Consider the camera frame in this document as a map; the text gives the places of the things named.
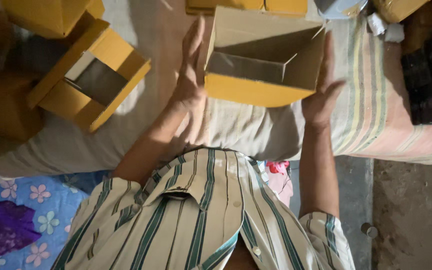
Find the green striped shirt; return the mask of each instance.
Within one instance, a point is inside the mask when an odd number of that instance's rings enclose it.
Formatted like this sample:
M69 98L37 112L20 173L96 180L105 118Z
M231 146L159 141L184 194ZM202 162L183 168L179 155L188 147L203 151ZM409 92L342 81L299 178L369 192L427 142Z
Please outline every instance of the green striped shirt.
M260 269L354 269L340 221L317 212L298 220L261 171L241 153L200 149L144 188L104 179L52 269L223 269L238 234Z

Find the shirt button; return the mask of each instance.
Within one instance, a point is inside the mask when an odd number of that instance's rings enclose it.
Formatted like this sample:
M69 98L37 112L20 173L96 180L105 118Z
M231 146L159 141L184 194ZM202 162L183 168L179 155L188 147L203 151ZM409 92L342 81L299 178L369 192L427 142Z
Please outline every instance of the shirt button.
M254 254L255 254L256 256L261 255L261 250L260 250L257 246L253 247L253 248L252 248L252 251L254 252Z

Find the bed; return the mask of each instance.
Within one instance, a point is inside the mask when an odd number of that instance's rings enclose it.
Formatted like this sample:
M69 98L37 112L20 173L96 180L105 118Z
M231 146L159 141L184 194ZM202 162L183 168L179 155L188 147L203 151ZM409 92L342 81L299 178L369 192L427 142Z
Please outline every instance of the bed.
M34 209L34 230L41 234L36 242L0 256L0 270L50 269L66 243L79 204L108 174L103 170L0 181L0 201Z
M181 40L194 19L185 14L184 1L104 4L103 19L152 58L152 70L94 134L47 113L38 135L0 156L0 177L114 169L168 101L181 61ZM332 115L334 154L432 164L432 125L411 124L400 46L373 36L366 25L363 16L327 24L335 38L335 76L347 80ZM237 150L260 161L297 160L303 131L300 102L264 108L209 98L205 107L186 117L161 162L198 146Z

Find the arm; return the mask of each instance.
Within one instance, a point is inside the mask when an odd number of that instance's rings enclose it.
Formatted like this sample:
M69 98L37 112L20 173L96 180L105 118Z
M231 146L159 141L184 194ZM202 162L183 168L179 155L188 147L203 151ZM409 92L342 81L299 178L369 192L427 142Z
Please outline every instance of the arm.
M331 146L330 118L345 82L334 81L333 72L333 38L328 33L316 93L302 101L306 124L299 164L300 217L311 212L323 212L339 218L339 188Z
M136 140L113 171L114 177L146 184L156 169L159 158L170 142L186 114L206 101L205 90L196 80L196 64L203 40L205 22L197 19L183 39L183 62L177 86L168 105L156 121Z

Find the hand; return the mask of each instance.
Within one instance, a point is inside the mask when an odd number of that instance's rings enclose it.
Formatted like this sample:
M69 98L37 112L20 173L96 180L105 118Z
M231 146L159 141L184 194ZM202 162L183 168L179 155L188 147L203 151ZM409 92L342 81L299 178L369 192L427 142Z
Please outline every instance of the hand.
M306 125L315 128L330 126L331 113L333 113L339 93L346 83L342 80L334 80L334 57L333 34L328 32L316 93L302 101L302 112Z
M199 51L205 33L205 21L199 17L189 28L183 39L183 61L179 70L176 89L171 101L180 102L184 107L193 110L206 101L206 90L198 83L196 67Z

